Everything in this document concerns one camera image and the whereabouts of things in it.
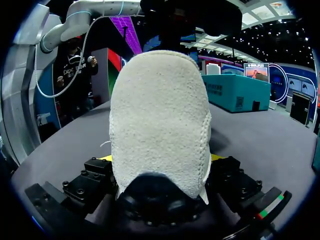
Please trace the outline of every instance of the black shirt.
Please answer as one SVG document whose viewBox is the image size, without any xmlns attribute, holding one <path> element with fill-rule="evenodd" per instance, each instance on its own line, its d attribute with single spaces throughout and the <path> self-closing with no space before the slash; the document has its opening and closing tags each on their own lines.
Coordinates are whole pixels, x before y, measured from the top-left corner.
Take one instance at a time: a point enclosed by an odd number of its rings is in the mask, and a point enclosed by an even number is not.
<svg viewBox="0 0 320 240">
<path fill-rule="evenodd" d="M 53 65 L 53 82 L 56 93 L 61 92 L 76 74 L 80 60 L 80 57 L 75 57 L 77 55 L 81 55 L 80 48 L 74 55 L 65 54 L 56 58 Z M 91 63 L 88 62 L 89 56 L 91 56 L 89 53 L 85 52 L 83 54 L 79 72 L 71 86 L 58 97 L 60 102 L 76 103 L 88 97 L 91 91 L 91 76 L 98 73 L 98 65 L 92 67 Z M 57 86 L 58 77 L 60 76 L 64 80 L 62 87 Z"/>
</svg>

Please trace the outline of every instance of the red panel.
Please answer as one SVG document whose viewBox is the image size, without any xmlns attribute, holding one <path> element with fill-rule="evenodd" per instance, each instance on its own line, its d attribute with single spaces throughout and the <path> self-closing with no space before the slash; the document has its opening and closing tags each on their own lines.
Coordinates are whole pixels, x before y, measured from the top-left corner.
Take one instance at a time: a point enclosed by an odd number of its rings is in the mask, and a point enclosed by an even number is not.
<svg viewBox="0 0 320 240">
<path fill-rule="evenodd" d="M 115 66 L 115 68 L 120 72 L 121 71 L 121 57 L 108 48 L 108 59 Z"/>
</svg>

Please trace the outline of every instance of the black speaker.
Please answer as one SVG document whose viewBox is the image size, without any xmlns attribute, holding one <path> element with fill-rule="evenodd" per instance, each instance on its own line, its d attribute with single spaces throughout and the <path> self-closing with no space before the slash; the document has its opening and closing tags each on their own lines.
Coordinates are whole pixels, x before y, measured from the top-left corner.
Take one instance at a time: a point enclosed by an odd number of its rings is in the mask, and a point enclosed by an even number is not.
<svg viewBox="0 0 320 240">
<path fill-rule="evenodd" d="M 307 126 L 309 123 L 310 97 L 293 92 L 290 117 Z"/>
</svg>

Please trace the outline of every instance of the cable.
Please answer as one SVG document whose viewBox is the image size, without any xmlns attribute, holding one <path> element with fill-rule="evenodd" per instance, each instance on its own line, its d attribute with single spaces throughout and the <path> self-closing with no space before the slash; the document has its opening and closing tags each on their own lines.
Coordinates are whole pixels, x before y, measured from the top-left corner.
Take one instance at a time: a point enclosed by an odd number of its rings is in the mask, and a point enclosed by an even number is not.
<svg viewBox="0 0 320 240">
<path fill-rule="evenodd" d="M 36 87 L 38 88 L 38 90 L 39 90 L 39 92 L 40 92 L 40 94 L 41 94 L 42 96 L 44 96 L 45 98 L 48 98 L 48 99 L 56 98 L 56 97 L 60 96 L 61 94 L 63 94 L 63 93 L 71 86 L 71 84 L 72 84 L 72 83 L 74 82 L 74 80 L 76 79 L 76 77 L 77 77 L 77 75 L 78 75 L 78 72 L 79 72 L 79 70 L 80 70 L 80 66 L 81 66 L 82 60 L 83 60 L 83 58 L 84 58 L 84 52 L 85 52 L 85 47 L 86 47 L 86 43 L 87 43 L 87 37 L 88 37 L 88 35 L 89 35 L 89 32 L 90 32 L 90 30 L 91 30 L 91 27 L 93 26 L 93 24 L 94 24 L 96 21 L 98 21 L 99 19 L 103 19 L 103 18 L 108 18 L 108 16 L 100 16 L 100 17 L 98 17 L 96 20 L 94 20 L 94 21 L 91 23 L 88 31 L 86 32 L 85 38 L 84 38 L 84 42 L 83 42 L 83 47 L 82 47 L 82 51 L 81 51 L 81 55 L 80 55 L 80 61 L 79 61 L 78 68 L 77 68 L 77 70 L 76 70 L 76 72 L 75 72 L 72 80 L 69 82 L 69 84 L 68 84 L 61 92 L 59 92 L 59 93 L 57 93 L 57 94 L 47 95 L 47 94 L 45 94 L 45 93 L 40 89 L 40 87 L 39 87 L 38 76 L 37 76 L 37 54 L 38 54 L 38 45 L 35 45 L 34 76 L 35 76 Z"/>
</svg>

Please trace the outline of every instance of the qr code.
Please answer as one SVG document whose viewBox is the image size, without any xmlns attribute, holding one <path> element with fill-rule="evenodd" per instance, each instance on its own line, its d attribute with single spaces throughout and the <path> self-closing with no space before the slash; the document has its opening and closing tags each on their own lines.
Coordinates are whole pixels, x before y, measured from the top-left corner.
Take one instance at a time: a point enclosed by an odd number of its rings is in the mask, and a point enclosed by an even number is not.
<svg viewBox="0 0 320 240">
<path fill-rule="evenodd" d="M 237 96 L 236 97 L 235 108 L 236 109 L 242 109 L 243 106 L 244 106 L 244 97 L 243 96 Z"/>
</svg>

